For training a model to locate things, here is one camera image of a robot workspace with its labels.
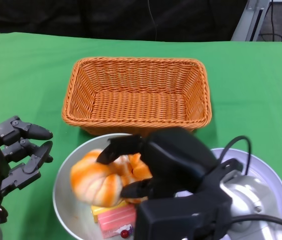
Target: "small red ball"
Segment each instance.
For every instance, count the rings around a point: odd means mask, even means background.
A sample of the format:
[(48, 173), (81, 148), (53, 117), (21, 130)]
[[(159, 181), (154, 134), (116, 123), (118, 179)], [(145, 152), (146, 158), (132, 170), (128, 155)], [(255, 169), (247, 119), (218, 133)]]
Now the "small red ball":
[(130, 236), (130, 233), (128, 230), (122, 230), (121, 232), (121, 237), (123, 237), (124, 239), (128, 238)]

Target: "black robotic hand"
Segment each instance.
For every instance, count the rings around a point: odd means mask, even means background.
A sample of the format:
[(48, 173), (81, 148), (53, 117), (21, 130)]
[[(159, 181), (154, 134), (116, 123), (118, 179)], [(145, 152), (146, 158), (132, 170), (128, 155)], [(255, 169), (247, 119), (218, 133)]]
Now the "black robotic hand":
[[(14, 189), (22, 189), (37, 180), (43, 163), (52, 162), (49, 155), (52, 142), (46, 141), (40, 147), (29, 139), (49, 140), (53, 134), (47, 129), (14, 116), (0, 124), (0, 224), (6, 222), (7, 211), (1, 206), (2, 199)], [(29, 161), (10, 168), (10, 162), (18, 162), (30, 156)]]
[[(221, 179), (243, 166), (236, 159), (220, 163), (186, 130), (175, 127), (112, 138), (97, 162), (109, 164), (120, 155), (141, 153), (151, 179), (125, 186), (123, 198), (148, 197), (137, 208), (135, 240), (219, 240), (231, 222), (232, 199), (220, 189)], [(176, 192), (195, 193), (174, 197)]]

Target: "croissant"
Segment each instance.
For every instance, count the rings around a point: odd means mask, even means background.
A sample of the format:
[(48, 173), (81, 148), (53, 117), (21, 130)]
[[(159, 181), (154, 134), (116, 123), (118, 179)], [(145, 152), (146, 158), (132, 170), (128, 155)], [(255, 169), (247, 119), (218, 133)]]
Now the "croissant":
[(75, 196), (82, 202), (105, 208), (118, 205), (123, 200), (139, 203), (146, 199), (123, 199), (120, 196), (124, 186), (152, 177), (140, 154), (123, 155), (104, 165), (96, 162), (101, 152), (101, 149), (88, 152), (72, 167), (70, 183)]

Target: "orange wicker basket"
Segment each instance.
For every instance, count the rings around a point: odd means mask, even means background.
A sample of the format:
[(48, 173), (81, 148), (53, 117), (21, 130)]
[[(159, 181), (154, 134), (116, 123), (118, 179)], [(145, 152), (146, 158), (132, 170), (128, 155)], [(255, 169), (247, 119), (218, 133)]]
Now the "orange wicker basket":
[(181, 58), (81, 59), (73, 67), (62, 117), (92, 135), (204, 127), (212, 117), (205, 67)]

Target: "green table surface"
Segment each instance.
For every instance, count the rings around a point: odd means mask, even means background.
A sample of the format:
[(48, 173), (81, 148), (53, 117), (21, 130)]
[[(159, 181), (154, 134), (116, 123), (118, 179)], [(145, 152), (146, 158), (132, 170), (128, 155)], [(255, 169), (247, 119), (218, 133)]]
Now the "green table surface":
[[(53, 132), (52, 163), (41, 178), (5, 197), (8, 222), (4, 240), (73, 239), (54, 213), (52, 188), (59, 167), (91, 139), (61, 118), (73, 64), (83, 57), (175, 57), (204, 63), (211, 90), (213, 119), (196, 135), (210, 148), (247, 135), (253, 154), (282, 179), (282, 43), (169, 43), (0, 34), (0, 122), (13, 115)], [(245, 143), (236, 148), (246, 150)]]

